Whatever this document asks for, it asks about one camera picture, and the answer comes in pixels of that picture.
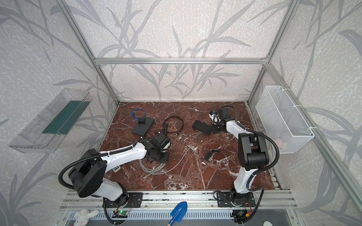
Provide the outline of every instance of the blue cable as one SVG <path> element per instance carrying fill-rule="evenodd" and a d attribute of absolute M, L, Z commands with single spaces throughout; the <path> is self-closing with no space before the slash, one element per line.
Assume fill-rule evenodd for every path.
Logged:
<path fill-rule="evenodd" d="M 137 109 L 135 109 L 135 110 L 133 110 L 133 111 L 131 111 L 131 116 L 135 119 L 135 120 L 138 120 L 138 118 L 137 117 L 135 117 L 134 116 L 134 111 L 136 111 L 136 110 L 142 110 L 143 112 L 144 112 L 144 116 L 143 117 L 145 117 L 146 116 L 146 112 L 143 110 L 143 109 L 141 109 L 141 108 L 137 108 Z"/>

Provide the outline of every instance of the transparent container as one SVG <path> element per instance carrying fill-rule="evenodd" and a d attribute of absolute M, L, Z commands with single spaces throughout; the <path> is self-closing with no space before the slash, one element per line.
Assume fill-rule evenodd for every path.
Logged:
<path fill-rule="evenodd" d="M 23 153 L 53 153 L 92 99 L 88 91 L 63 89 L 10 143 Z"/>
<path fill-rule="evenodd" d="M 281 154 L 296 152 L 314 137 L 298 106 L 281 86 L 265 86 L 256 110 Z"/>

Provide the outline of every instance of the wall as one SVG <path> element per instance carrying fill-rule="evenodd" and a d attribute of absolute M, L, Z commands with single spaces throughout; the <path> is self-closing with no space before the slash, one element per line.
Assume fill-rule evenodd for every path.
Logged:
<path fill-rule="evenodd" d="M 0 2 L 0 224 L 50 225 L 67 193 L 60 170 L 96 148 L 116 109 L 53 1 Z M 63 89 L 93 99 L 52 154 L 9 142 Z"/>
<path fill-rule="evenodd" d="M 360 184 L 361 22 L 362 1 L 300 4 L 271 60 Z M 274 84 L 266 75 L 263 86 Z M 306 225 L 362 225 L 361 213 L 313 141 L 281 155 L 276 170 Z"/>
<path fill-rule="evenodd" d="M 96 57 L 265 57 L 289 5 L 289 0 L 66 2 Z M 119 98 L 132 101 L 247 99 L 260 68 L 103 65 Z"/>

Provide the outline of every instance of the blue shovel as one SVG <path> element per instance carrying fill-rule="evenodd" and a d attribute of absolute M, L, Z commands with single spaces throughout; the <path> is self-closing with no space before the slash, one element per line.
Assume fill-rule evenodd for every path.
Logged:
<path fill-rule="evenodd" d="M 187 202 L 180 202 L 171 212 L 172 219 L 167 226 L 172 226 L 175 221 L 180 223 L 187 211 Z"/>

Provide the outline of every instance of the white round object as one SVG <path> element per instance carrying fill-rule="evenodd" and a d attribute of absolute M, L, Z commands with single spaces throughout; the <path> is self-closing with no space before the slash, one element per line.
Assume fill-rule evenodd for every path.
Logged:
<path fill-rule="evenodd" d="M 273 226 L 269 221 L 264 221 L 263 226 Z"/>

